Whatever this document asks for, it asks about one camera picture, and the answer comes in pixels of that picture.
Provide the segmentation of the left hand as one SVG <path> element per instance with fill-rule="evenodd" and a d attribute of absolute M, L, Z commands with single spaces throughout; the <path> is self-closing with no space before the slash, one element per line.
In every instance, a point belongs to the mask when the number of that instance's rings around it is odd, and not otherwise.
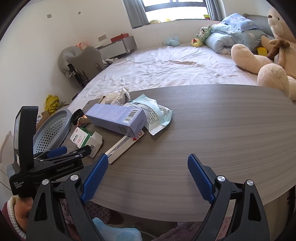
<path fill-rule="evenodd" d="M 29 222 L 29 213 L 32 209 L 33 199 L 32 197 L 29 198 L 19 198 L 15 205 L 15 218 L 18 223 L 18 226 L 23 232 L 27 232 L 27 226 Z"/>

